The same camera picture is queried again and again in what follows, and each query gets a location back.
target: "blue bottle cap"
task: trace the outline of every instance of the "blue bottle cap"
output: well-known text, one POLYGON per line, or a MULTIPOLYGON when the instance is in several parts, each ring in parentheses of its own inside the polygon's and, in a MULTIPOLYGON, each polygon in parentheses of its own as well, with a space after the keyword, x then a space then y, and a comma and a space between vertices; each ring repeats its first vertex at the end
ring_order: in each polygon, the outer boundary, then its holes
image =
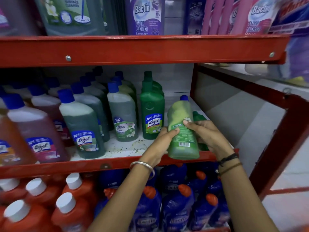
POLYGON ((115 76, 120 76, 121 80, 123 80, 123 71, 116 71, 115 76))
POLYGON ((58 81, 58 78, 56 77, 47 77, 46 78, 46 84, 49 88, 57 88, 60 87, 60 83, 58 81))
POLYGON ((189 98, 188 98, 187 95, 181 95, 181 96, 180 96, 180 100, 189 101, 189 98))
POLYGON ((59 96, 61 103, 71 103, 75 101, 71 89, 58 90, 58 96, 59 96))
POLYGON ((109 91, 109 93, 119 92, 119 88, 118 88, 118 85, 116 84, 116 82, 109 82, 108 83, 108 91, 109 91))
POLYGON ((40 96, 42 94, 45 94, 42 87, 38 85, 29 85, 28 89, 30 90, 32 96, 40 96))
POLYGON ((26 84, 21 83, 21 82, 12 82, 11 86, 13 87, 13 89, 24 89, 27 87, 26 84))
POLYGON ((74 94, 82 94, 84 92, 84 88, 82 86, 82 83, 78 82, 74 82, 71 85, 71 89, 73 91, 74 94))
POLYGON ((88 77, 86 77, 86 76, 81 76, 81 77, 79 78, 79 80, 80 80, 80 82, 82 83, 82 86, 83 86, 83 87, 91 86, 91 82, 90 82, 90 80, 89 80, 88 77))
POLYGON ((25 106, 25 103, 19 94, 8 94, 2 97, 6 107, 10 110, 25 106))
POLYGON ((2 98, 3 96, 5 96, 7 93, 5 92, 5 90, 3 89, 3 87, 0 85, 0 98, 2 98))
POLYGON ((85 76, 88 77, 89 81, 95 81, 95 74, 93 72, 86 72, 85 76))
POLYGON ((102 66, 96 66, 92 71, 95 73, 95 76, 100 76, 103 73, 103 68, 102 66))
POLYGON ((120 76, 113 76, 111 78, 112 81, 115 81, 117 83, 117 85, 122 85, 122 82, 121 82, 121 77, 120 76))

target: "person's left hand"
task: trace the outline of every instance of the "person's left hand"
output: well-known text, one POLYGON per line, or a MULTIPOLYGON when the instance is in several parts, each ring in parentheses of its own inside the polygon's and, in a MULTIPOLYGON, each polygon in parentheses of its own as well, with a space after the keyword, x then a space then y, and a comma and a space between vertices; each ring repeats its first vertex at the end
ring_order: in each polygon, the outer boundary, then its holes
POLYGON ((179 133, 180 129, 176 128, 168 132, 166 127, 162 127, 155 141, 147 148, 139 159, 142 162, 155 167, 160 163, 162 156, 167 151, 172 138, 179 133))

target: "silver bangle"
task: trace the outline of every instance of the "silver bangle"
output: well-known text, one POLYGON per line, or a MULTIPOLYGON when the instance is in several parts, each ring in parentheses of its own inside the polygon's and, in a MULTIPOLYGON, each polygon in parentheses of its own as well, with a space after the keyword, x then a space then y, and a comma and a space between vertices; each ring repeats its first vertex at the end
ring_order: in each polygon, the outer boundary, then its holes
POLYGON ((150 176, 148 180, 153 179, 153 177, 155 176, 155 170, 153 169, 153 167, 151 167, 149 164, 146 164, 146 163, 144 163, 144 162, 142 162, 142 161, 134 161, 134 162, 132 162, 132 163, 130 164, 130 168, 129 168, 130 170, 131 170, 131 167, 132 167, 134 164, 142 164, 142 165, 146 166, 147 168, 149 168, 149 169, 151 170, 151 172, 152 172, 152 176, 150 176))

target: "person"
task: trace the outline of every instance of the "person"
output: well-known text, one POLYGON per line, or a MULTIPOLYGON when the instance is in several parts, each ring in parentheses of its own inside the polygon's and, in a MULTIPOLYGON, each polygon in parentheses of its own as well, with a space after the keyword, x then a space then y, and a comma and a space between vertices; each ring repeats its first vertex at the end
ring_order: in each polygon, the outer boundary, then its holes
MULTIPOLYGON (((229 142, 211 121, 196 123, 183 121, 183 124, 195 131, 212 151, 218 161, 234 153, 229 142)), ((160 134, 147 148, 139 161, 155 167, 168 149, 172 138, 179 133, 179 128, 160 134)), ((267 214, 249 178, 238 158, 219 165, 224 195, 230 210, 231 220, 236 232, 278 232, 272 219, 267 214)), ((101 213, 96 217, 87 232, 126 232, 151 173, 150 168, 135 164, 129 175, 118 188, 101 213)))

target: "bracelet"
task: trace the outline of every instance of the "bracelet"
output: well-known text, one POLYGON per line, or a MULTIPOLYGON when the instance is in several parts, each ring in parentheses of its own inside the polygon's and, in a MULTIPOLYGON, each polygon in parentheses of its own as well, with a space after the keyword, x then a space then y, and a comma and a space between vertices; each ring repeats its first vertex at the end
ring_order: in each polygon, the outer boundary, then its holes
POLYGON ((223 158, 222 160, 218 161, 218 164, 221 165, 223 167, 223 164, 229 160, 233 160, 238 158, 238 155, 236 153, 233 153, 231 155, 229 155, 228 157, 223 158))
POLYGON ((242 165, 242 164, 243 164, 243 163, 241 163, 241 162, 240 162, 240 163, 237 163, 237 164, 235 164, 235 165, 229 167, 228 169, 224 170, 222 173, 220 173, 219 170, 217 169, 217 170, 216 170, 216 173, 218 173, 219 176, 222 176, 222 175, 225 174, 226 172, 228 172, 228 171, 230 171, 231 169, 236 168, 237 166, 240 166, 240 165, 242 165))
POLYGON ((131 167, 132 167, 134 164, 142 164, 142 165, 146 166, 147 168, 149 168, 149 169, 151 170, 151 172, 152 172, 152 176, 150 176, 148 180, 153 179, 153 177, 155 176, 155 170, 153 169, 153 167, 151 167, 149 164, 146 164, 146 163, 144 163, 144 162, 142 162, 142 161, 134 161, 134 162, 132 162, 132 163, 130 164, 130 167, 129 167, 130 170, 131 170, 131 167))

